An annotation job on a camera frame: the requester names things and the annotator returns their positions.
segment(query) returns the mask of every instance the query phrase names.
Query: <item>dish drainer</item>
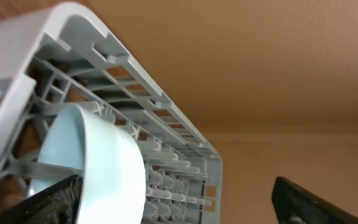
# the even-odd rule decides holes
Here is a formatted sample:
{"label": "dish drainer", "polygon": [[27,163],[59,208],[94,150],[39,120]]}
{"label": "dish drainer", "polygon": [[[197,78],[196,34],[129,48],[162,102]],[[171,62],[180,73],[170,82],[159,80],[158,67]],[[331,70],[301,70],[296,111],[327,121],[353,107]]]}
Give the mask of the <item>dish drainer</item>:
{"label": "dish drainer", "polygon": [[72,104],[137,140],[144,222],[219,223],[218,152],[93,12],[70,2],[0,22],[0,180],[13,175],[27,192],[28,178],[80,172],[37,163],[39,146],[23,146],[31,127],[41,144]]}

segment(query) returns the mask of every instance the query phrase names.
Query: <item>brown background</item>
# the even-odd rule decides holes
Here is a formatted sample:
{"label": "brown background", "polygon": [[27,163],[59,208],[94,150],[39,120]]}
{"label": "brown background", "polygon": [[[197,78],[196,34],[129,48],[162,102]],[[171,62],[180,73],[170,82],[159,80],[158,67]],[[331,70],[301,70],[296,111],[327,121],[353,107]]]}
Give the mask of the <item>brown background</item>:
{"label": "brown background", "polygon": [[221,153],[221,223],[276,223],[278,175],[358,216],[358,1],[82,3]]}

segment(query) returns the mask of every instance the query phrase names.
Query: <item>gray dish rack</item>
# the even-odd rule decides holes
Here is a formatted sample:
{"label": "gray dish rack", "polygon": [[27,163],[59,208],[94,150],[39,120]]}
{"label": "gray dish rack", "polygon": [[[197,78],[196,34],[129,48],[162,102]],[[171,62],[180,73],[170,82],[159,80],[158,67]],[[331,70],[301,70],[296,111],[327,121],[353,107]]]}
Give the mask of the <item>gray dish rack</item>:
{"label": "gray dish rack", "polygon": [[42,140],[78,104],[137,140],[147,177],[144,222],[219,223],[222,160],[131,53],[89,9],[64,3],[0,23],[0,180],[78,171],[17,155],[24,129]]}

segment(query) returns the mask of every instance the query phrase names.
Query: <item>black object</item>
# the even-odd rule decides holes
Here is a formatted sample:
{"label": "black object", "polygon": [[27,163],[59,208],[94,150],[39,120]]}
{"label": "black object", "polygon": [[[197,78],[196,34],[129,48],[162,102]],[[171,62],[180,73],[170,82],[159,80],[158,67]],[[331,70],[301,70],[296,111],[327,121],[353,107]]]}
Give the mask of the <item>black object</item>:
{"label": "black object", "polygon": [[276,178],[272,202],[280,224],[358,224],[357,217],[284,177]]}
{"label": "black object", "polygon": [[71,224],[76,220],[82,178],[67,177],[0,213],[4,224]]}

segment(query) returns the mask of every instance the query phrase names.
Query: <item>white bowl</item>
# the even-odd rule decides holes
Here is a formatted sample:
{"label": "white bowl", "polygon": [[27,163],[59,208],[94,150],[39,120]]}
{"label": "white bowl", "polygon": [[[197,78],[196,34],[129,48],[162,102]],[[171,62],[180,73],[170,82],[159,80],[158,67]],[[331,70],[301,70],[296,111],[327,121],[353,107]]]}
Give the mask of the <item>white bowl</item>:
{"label": "white bowl", "polygon": [[[125,131],[79,106],[67,107],[53,122],[38,162],[84,170],[76,223],[140,223],[145,170],[136,142]],[[29,194],[56,182],[33,179]]]}

